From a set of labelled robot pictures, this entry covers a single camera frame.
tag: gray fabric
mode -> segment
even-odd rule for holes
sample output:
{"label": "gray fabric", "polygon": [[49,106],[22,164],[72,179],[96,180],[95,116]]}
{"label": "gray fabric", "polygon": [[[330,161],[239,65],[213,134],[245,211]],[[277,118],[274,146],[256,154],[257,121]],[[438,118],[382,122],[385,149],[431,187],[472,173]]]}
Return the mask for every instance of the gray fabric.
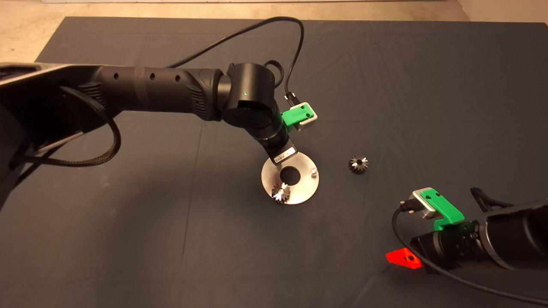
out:
{"label": "gray fabric", "polygon": [[[250,21],[67,18],[37,61],[164,66]],[[1,307],[525,307],[389,265],[398,201],[433,186],[469,219],[468,189],[548,196],[545,24],[307,21],[290,89],[319,114],[293,133],[318,165],[305,204],[272,204],[266,159],[243,130],[193,115],[125,112],[122,148],[95,168],[44,166],[0,213]],[[280,61],[297,43],[272,24],[186,67]],[[281,87],[277,90],[280,106]],[[110,144],[108,128],[56,156]],[[370,160],[365,175],[346,169]],[[427,232],[417,216],[406,236]],[[457,271],[545,295],[546,272]]]}

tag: cable connector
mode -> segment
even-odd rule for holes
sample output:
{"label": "cable connector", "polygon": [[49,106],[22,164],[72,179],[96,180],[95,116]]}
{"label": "cable connector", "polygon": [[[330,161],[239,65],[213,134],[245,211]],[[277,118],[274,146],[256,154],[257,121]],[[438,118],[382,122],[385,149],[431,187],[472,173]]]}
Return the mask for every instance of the cable connector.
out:
{"label": "cable connector", "polygon": [[287,92],[283,98],[286,99],[287,103],[291,107],[301,103],[301,101],[297,98],[297,96],[293,92]]}
{"label": "cable connector", "polygon": [[405,201],[399,202],[399,207],[402,208],[402,212],[413,214],[424,210],[424,205],[415,198],[411,198]]}

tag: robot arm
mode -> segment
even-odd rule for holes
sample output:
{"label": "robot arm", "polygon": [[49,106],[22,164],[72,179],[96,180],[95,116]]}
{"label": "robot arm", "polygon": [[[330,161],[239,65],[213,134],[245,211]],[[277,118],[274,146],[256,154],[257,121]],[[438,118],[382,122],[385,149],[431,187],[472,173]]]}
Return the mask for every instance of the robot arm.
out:
{"label": "robot arm", "polygon": [[244,128],[277,164],[296,153],[274,100],[274,75],[265,66],[219,69],[59,65],[0,81],[2,105],[28,133],[35,151],[45,151],[105,124],[60,85],[99,102],[109,117],[121,111],[194,113],[205,121]]}

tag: metal plate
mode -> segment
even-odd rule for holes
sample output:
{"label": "metal plate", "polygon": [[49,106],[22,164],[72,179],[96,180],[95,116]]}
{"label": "metal plate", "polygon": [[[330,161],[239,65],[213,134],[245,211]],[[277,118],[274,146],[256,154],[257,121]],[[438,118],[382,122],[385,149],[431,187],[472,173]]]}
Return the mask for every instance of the metal plate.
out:
{"label": "metal plate", "polygon": [[310,157],[301,152],[278,165],[272,163],[270,159],[266,160],[261,171],[262,186],[265,188],[266,193],[271,196],[274,186],[282,182],[280,173],[285,167],[294,167],[301,175],[299,182],[289,186],[290,195],[286,204],[299,204],[310,199],[318,189],[319,172]]}

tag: black cylinder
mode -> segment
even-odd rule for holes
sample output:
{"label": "black cylinder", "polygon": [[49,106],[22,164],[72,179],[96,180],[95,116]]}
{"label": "black cylinder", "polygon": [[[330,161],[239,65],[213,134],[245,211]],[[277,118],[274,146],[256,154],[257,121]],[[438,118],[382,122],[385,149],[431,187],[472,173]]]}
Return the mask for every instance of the black cylinder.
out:
{"label": "black cylinder", "polygon": [[218,69],[103,66],[94,77],[105,100],[119,110],[194,113],[219,121]]}

